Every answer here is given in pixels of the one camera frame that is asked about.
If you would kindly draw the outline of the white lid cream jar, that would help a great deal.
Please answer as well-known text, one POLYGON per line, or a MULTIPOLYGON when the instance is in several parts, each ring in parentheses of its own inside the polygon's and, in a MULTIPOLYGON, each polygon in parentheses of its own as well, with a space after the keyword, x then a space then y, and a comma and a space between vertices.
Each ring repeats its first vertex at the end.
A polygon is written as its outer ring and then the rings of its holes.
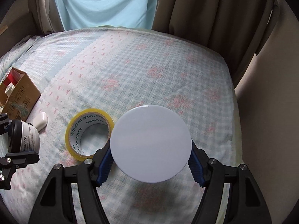
POLYGON ((110 137, 118 168, 144 183, 167 181, 186 166, 192 138, 183 119, 172 110, 145 105, 119 118, 110 137))

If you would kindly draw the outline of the red white small box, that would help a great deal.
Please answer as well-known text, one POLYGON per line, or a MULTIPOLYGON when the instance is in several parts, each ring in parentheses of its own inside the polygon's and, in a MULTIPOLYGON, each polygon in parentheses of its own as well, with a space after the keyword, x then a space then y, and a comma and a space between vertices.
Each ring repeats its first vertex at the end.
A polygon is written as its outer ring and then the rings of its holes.
POLYGON ((12 84, 16 85, 20 81, 23 75, 24 73, 20 73, 19 71, 16 70, 11 70, 7 78, 12 84))

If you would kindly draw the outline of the brown cardboard box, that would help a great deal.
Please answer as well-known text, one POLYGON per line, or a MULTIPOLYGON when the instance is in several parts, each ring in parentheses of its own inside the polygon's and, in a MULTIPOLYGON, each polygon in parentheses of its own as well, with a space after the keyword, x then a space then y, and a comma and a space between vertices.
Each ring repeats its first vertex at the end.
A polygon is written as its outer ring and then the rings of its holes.
POLYGON ((1 82, 1 112, 8 114, 10 119, 26 121, 41 93, 26 72, 16 68, 11 70, 19 71, 24 75, 15 85, 15 89, 9 98, 5 94, 6 87, 11 83, 7 78, 9 73, 4 77, 1 82))

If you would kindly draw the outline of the light blue curtain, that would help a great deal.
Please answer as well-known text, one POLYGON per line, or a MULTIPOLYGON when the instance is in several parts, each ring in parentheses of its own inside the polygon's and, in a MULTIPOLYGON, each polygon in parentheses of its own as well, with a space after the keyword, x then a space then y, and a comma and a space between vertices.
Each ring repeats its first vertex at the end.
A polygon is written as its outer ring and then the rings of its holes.
POLYGON ((157 0, 55 0, 65 30, 114 26, 151 29, 157 0))

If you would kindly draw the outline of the brown left curtain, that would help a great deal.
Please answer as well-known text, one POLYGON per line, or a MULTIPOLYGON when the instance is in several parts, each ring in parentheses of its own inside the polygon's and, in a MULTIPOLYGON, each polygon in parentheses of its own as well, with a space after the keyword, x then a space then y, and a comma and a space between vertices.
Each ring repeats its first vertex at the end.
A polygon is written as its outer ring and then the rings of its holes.
POLYGON ((64 31, 55 0, 28 0, 28 8, 41 34, 64 31))

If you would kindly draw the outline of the white earbuds case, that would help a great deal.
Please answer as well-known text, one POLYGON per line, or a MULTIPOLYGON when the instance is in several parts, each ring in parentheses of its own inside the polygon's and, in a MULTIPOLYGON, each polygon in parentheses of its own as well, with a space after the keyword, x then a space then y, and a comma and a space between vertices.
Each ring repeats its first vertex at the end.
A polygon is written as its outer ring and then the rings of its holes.
POLYGON ((31 123, 37 130, 40 132, 43 130, 48 124, 48 116, 46 112, 40 112, 31 123))

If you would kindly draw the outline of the black lid white jar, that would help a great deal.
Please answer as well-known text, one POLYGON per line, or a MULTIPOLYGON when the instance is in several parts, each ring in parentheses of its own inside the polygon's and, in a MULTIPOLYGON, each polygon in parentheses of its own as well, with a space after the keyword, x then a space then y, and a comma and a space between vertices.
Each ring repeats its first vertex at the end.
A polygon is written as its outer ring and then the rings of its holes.
POLYGON ((22 120, 12 120, 8 129, 8 152, 21 153, 40 151, 40 135, 31 124, 22 120))

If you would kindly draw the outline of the yellow packing tape roll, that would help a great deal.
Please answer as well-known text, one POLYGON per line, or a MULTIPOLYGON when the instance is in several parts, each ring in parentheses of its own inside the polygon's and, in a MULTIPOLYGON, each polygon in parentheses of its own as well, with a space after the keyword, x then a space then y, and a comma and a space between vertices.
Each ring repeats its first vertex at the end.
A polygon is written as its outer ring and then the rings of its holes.
POLYGON ((66 148, 74 159, 92 158, 110 139, 114 122, 100 109, 90 108, 76 114, 65 132, 66 148))

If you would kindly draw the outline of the white pill bottle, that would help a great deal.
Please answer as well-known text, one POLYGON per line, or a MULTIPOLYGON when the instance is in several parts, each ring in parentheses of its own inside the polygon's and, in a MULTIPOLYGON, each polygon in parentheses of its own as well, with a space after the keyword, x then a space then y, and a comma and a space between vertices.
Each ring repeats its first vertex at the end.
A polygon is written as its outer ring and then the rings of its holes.
POLYGON ((5 89, 5 94, 7 95, 7 97, 9 98, 10 95, 12 94, 13 90, 15 89, 15 86, 13 83, 10 83, 6 89, 5 89))

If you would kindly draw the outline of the checkered floral bed cover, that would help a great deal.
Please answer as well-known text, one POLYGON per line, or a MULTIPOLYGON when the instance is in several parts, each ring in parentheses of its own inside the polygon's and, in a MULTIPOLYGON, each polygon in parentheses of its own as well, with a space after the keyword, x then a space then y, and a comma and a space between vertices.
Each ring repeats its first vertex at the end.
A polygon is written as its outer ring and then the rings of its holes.
POLYGON ((123 28, 81 29, 28 36, 1 57, 1 78, 24 71, 41 92, 28 122, 45 112, 40 160, 19 169, 11 189, 1 191, 4 205, 18 223, 28 223, 36 198, 56 163, 77 161, 65 134, 81 138, 84 155, 102 148, 107 126, 86 128, 73 119, 83 111, 107 113, 118 136, 135 133, 137 143, 162 139, 174 112, 188 127, 198 148, 224 165, 241 162, 241 127, 237 99, 224 59, 212 50, 166 34, 123 28))

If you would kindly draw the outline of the brown curtain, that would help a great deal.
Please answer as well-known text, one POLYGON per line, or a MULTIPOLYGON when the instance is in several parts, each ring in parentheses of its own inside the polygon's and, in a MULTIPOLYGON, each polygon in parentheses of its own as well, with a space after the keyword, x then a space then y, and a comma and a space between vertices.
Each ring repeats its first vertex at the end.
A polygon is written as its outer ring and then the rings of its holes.
POLYGON ((217 52, 237 85, 278 17, 277 0, 158 0, 152 29, 217 52))
POLYGON ((28 8, 41 34, 64 31, 55 0, 28 0, 28 8))

